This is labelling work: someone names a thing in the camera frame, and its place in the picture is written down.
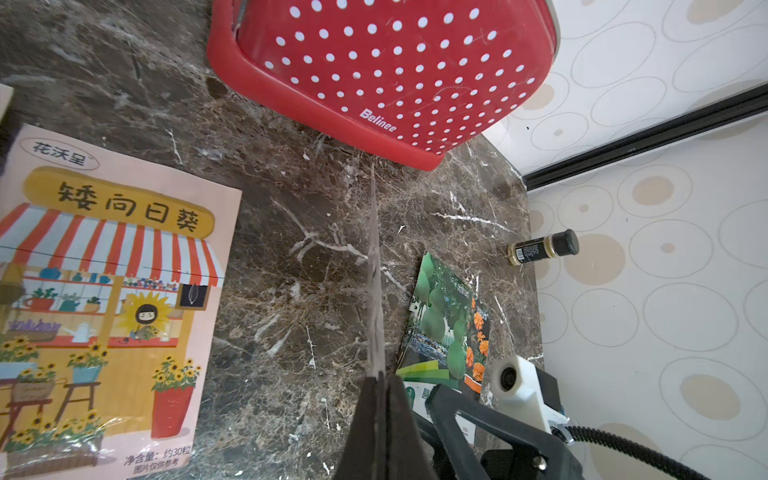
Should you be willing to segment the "orange flower seed packet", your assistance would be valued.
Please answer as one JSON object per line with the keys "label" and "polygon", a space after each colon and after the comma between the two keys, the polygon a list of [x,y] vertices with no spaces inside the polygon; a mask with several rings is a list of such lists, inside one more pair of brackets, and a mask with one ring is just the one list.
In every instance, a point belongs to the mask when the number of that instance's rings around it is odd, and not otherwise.
{"label": "orange flower seed packet", "polygon": [[478,299],[474,298],[464,340],[466,346],[464,383],[477,395],[482,391],[486,364],[488,363],[490,325],[486,308]]}

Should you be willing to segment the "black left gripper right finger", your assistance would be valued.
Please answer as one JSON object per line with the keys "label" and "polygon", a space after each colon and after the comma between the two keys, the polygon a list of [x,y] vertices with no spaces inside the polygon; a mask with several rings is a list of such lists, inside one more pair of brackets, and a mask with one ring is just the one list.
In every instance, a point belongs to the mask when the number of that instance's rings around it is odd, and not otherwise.
{"label": "black left gripper right finger", "polygon": [[420,431],[400,377],[387,376],[385,478],[391,480],[436,479],[421,445]]}

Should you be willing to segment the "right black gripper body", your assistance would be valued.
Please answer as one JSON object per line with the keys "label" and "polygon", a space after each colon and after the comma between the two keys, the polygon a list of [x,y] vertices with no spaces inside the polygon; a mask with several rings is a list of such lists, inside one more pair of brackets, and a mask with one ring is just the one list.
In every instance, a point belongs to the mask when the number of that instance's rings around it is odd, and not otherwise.
{"label": "right black gripper body", "polygon": [[436,386],[417,425],[440,479],[579,480],[583,467],[565,444],[519,420]]}

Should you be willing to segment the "white green-text seed packet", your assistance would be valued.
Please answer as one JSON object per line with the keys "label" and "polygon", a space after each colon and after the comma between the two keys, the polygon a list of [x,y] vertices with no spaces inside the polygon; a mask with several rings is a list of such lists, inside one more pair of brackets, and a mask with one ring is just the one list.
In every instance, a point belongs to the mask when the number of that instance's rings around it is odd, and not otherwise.
{"label": "white green-text seed packet", "polygon": [[483,356],[472,351],[470,335],[473,320],[481,317],[471,288],[437,257],[424,254],[396,369],[418,419],[431,421],[426,401],[437,386],[480,399]]}

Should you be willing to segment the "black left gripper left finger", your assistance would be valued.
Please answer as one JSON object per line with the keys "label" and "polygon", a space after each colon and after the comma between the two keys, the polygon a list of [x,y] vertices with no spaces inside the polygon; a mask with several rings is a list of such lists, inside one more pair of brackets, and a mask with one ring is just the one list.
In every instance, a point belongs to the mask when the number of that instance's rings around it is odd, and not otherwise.
{"label": "black left gripper left finger", "polygon": [[386,382],[382,372],[363,380],[345,448],[334,479],[387,477]]}

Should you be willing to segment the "white orange-text seed packet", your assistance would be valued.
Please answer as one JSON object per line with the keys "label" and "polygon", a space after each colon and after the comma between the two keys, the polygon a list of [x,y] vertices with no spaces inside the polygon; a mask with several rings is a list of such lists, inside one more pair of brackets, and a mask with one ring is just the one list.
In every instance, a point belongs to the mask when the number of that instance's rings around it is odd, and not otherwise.
{"label": "white orange-text seed packet", "polygon": [[27,125],[1,177],[1,475],[187,465],[239,190]]}

